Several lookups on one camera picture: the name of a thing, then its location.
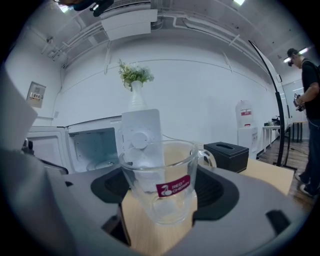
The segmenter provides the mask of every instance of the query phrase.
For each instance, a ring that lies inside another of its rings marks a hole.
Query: man
[[[295,104],[305,106],[310,130],[308,163],[305,171],[301,175],[296,173],[295,177],[303,183],[300,190],[313,197],[319,193],[320,184],[320,73],[296,49],[289,49],[287,55],[291,58],[290,66],[294,64],[302,69],[304,94],[295,100]]]

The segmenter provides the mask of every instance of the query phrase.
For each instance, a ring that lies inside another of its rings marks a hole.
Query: white wall
[[[41,49],[37,46],[44,42],[38,42],[39,40],[41,39],[27,30],[17,41],[4,66],[23,98],[27,98],[31,82],[46,87],[42,108],[33,108],[38,114],[33,125],[50,126],[55,100],[62,86],[61,65],[53,62],[46,54],[41,55]]]
[[[259,130],[278,115],[270,77],[234,48],[198,32],[169,30],[112,43],[104,74],[106,46],[82,56],[65,71],[54,111],[55,126],[119,116],[131,93],[118,73],[118,61],[149,66],[154,82],[143,87],[150,108],[160,111],[163,134],[189,141],[237,143],[236,104],[251,101]],[[229,58],[230,67],[222,50]]]

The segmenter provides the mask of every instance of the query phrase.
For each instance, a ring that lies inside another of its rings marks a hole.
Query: black t-shirt
[[[312,83],[320,84],[318,76],[320,74],[316,71],[316,66],[308,59],[303,59],[302,63],[302,84],[303,90],[306,92]],[[320,93],[317,97],[305,103],[306,116],[310,120],[320,120]]]

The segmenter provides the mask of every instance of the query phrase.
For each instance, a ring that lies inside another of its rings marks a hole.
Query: red label on dispenser
[[[251,111],[241,112],[241,116],[249,116],[249,115],[251,115]]]
[[[157,184],[156,190],[160,198],[169,197],[181,192],[190,185],[190,175],[183,176],[175,181]]]

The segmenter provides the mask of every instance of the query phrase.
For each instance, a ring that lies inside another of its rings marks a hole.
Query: white container
[[[238,129],[255,126],[252,105],[248,100],[241,100],[235,107]]]
[[[143,84],[140,81],[133,81],[131,83],[132,86],[132,93],[131,93],[131,99],[128,106],[128,111],[140,111],[140,110],[147,110],[148,106],[144,100],[143,94],[142,94],[142,87]]]
[[[254,126],[239,128],[238,145],[249,149],[250,159],[257,159],[258,128]]]

